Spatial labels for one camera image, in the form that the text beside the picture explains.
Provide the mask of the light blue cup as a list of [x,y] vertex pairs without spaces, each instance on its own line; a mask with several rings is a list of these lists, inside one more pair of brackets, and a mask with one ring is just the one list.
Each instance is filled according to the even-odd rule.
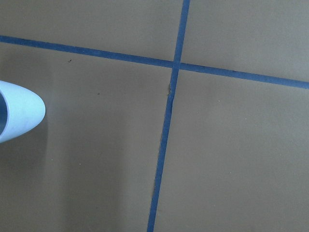
[[45,116],[45,104],[31,90],[0,82],[0,141],[16,138],[39,125]]

